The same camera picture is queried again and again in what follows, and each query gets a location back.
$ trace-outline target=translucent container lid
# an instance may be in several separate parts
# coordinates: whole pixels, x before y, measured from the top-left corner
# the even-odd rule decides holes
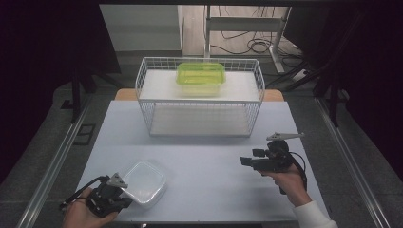
[[[224,66],[219,63],[181,63],[177,84],[182,86],[219,86],[225,82]]]
[[[123,177],[128,184],[123,189],[133,200],[144,208],[152,207],[166,188],[166,177],[148,162],[140,161]]]

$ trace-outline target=clear plastic container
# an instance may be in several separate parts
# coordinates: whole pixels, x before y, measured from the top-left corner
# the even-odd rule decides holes
[[[166,177],[156,167],[146,161],[138,162],[123,177],[128,184],[123,189],[134,201],[143,208],[152,207],[166,189]]]
[[[178,85],[185,95],[212,96],[225,83],[224,66],[219,63],[182,63],[177,68]]]

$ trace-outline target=metal rail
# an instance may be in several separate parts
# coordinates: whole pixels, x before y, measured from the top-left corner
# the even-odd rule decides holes
[[[65,158],[68,154],[68,150],[71,148],[74,138],[80,129],[81,123],[86,116],[91,98],[92,95],[90,94],[86,97],[83,105],[83,111],[77,118],[77,121],[71,124],[65,138],[59,146],[59,149],[50,162],[50,165],[44,177],[39,182],[39,185],[36,188],[32,198],[30,199],[25,212],[20,218],[17,227],[32,227],[36,219],[38,218],[42,206],[47,199],[48,193],[50,192],[50,189],[53,186],[53,183],[55,182],[60,169],[62,168]]]
[[[322,117],[329,128],[329,131],[332,135],[333,140],[336,143],[337,149],[340,152],[341,157],[346,163],[347,168],[350,171],[350,174],[353,178],[353,181],[358,189],[358,192],[361,194],[361,197],[364,199],[364,202],[368,208],[368,211],[371,214],[371,217],[374,220],[376,227],[384,228],[384,227],[391,227],[389,222],[386,220],[385,214],[379,204],[374,192],[371,190],[370,185],[367,183],[366,179],[364,178],[361,170],[359,169],[355,158],[350,151],[347,143],[344,141],[341,132],[337,127],[333,126],[330,117],[328,116],[328,108],[323,101],[323,99],[315,98],[317,102],[317,106],[320,109]]]

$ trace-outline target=gray floor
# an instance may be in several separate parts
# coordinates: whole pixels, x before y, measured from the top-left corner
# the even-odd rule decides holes
[[[290,51],[296,51],[292,50],[293,47],[289,44],[285,46]],[[188,55],[200,55],[197,51],[191,53],[193,50],[188,49],[183,50],[184,55],[186,51],[188,51]],[[112,76],[128,87],[134,86],[137,69],[144,56],[178,55],[178,53],[169,52],[117,54],[123,73],[122,75],[116,74]],[[270,58],[266,56],[257,58],[264,73],[275,73]],[[277,76],[266,76],[265,80],[266,82],[271,82],[276,78]],[[86,166],[86,160],[95,143],[96,135],[102,125],[108,104],[114,99],[117,92],[116,87],[100,78],[94,76],[94,80],[98,87],[97,91],[94,94],[86,95],[84,92],[82,94],[83,99],[91,97],[83,124],[94,124],[94,135],[88,145],[74,144],[71,146],[66,161],[46,196],[46,201],[34,227],[61,226],[63,215],[58,211],[58,205],[75,191]],[[291,82],[292,80],[288,80],[285,84],[290,84]],[[338,223],[339,227],[376,227],[365,201],[356,190],[355,182],[345,161],[340,156],[329,128],[317,107],[312,95],[314,85],[315,82],[311,82],[283,95],[291,108],[297,129],[306,134],[306,137],[302,138],[302,143],[314,170],[329,214]],[[29,205],[29,201],[46,173],[54,154],[60,146],[60,142],[70,128],[71,110],[60,108],[64,100],[70,99],[71,89],[69,84],[61,86],[54,92],[54,104],[48,113],[48,117],[38,130],[26,153],[0,186],[0,227],[15,227],[27,205]],[[363,176],[383,208],[390,226],[403,227],[402,181],[351,118],[344,104],[338,106],[337,116],[340,124],[338,129],[349,145]],[[75,138],[77,143],[85,140],[87,140],[85,137]],[[125,226],[132,227],[131,225],[117,223],[107,225],[107,227]],[[223,225],[209,225],[207,227],[223,227]],[[272,224],[268,227],[297,227],[297,224]]]

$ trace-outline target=green plastic container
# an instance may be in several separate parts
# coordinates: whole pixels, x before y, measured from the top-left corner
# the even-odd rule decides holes
[[[178,65],[178,85],[185,95],[213,96],[225,83],[224,66],[219,63],[182,63]]]

